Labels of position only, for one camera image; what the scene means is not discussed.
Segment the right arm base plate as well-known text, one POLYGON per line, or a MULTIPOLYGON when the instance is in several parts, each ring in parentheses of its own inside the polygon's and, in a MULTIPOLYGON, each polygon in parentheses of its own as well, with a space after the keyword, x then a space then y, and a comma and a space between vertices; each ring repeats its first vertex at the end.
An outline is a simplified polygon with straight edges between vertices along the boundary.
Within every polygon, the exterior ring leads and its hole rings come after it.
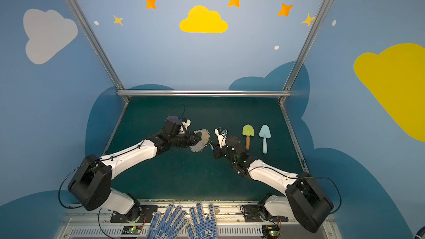
POLYGON ((241 205, 240 211, 246 222, 288 222, 289 218, 284 216, 271 216, 265 209, 258 205, 248 204, 241 205))

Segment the metal key holder plate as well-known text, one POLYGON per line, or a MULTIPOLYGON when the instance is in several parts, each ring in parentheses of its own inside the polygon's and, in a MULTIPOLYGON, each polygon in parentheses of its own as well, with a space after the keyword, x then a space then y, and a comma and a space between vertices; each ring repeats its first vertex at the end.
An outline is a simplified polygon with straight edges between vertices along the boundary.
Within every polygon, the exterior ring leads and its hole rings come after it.
POLYGON ((195 145, 190 146, 190 150, 193 153, 201 152, 208 144, 210 139, 210 133, 207 129, 200 129, 193 132, 195 145))

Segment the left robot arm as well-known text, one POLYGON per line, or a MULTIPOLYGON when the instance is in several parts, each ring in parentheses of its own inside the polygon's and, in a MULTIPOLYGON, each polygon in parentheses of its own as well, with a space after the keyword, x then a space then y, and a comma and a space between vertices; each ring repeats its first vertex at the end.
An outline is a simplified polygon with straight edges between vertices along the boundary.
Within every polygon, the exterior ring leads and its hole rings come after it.
POLYGON ((202 151, 210 133, 206 129, 190 131, 191 121, 175 116, 167 118, 163 128, 141 142, 119 152, 97 157, 85 157, 68 185, 68 191, 87 211, 99 208, 113 211, 125 222, 138 222, 142 208, 138 200, 111 187, 111 182, 127 169, 156 156, 172 147, 202 151))

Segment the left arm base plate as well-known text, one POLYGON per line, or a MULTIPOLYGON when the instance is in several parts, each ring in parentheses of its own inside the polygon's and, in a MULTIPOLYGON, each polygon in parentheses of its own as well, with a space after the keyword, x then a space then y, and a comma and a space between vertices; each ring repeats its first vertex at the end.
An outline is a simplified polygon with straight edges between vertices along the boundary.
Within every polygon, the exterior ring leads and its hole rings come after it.
POLYGON ((116 211, 112 213, 111 223, 150 223, 154 214, 158 211, 157 205, 134 206, 127 214, 123 215, 116 211))

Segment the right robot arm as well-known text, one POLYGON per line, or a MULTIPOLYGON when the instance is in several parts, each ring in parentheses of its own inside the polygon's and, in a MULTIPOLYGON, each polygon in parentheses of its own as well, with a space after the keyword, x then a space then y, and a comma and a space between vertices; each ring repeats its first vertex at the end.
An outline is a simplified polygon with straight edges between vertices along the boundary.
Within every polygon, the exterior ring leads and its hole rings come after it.
POLYGON ((270 217, 295 219, 304 229, 316 233, 332 214, 334 204, 309 173, 290 173, 268 165, 248 154, 235 136, 219 136, 210 142, 214 158, 226 158, 238 175, 260 181, 282 195, 267 195, 259 207, 270 217))

